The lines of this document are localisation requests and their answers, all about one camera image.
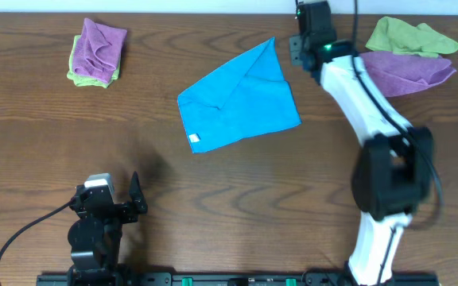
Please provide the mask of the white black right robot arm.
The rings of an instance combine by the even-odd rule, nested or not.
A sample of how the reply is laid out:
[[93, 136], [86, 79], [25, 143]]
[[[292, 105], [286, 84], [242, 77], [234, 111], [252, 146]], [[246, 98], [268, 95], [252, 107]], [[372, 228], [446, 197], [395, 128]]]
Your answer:
[[357, 32], [338, 39], [326, 1], [298, 1], [299, 33], [289, 40], [300, 65], [337, 102], [360, 143], [351, 191], [360, 209], [355, 249], [343, 270], [305, 272], [306, 285], [437, 285], [431, 273], [394, 273], [401, 237], [419, 204], [441, 182], [433, 136], [413, 127], [386, 100], [356, 50]]

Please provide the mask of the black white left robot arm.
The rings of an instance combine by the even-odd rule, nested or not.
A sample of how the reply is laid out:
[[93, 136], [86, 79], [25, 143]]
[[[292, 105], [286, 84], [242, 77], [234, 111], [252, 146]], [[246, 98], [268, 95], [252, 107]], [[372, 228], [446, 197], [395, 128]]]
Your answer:
[[138, 285], [138, 275], [118, 262], [122, 226], [148, 211], [138, 174], [130, 179], [130, 200], [115, 203], [111, 175], [89, 176], [76, 187], [70, 208], [78, 215], [68, 231], [73, 266], [68, 285]]

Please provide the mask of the blue microfibre cloth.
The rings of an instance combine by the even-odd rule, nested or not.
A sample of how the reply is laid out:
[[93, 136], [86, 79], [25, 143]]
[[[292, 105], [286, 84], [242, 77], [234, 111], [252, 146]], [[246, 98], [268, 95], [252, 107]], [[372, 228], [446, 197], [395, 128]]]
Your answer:
[[212, 71], [178, 95], [177, 103], [193, 153], [206, 153], [242, 139], [301, 124], [275, 39], [255, 46]]

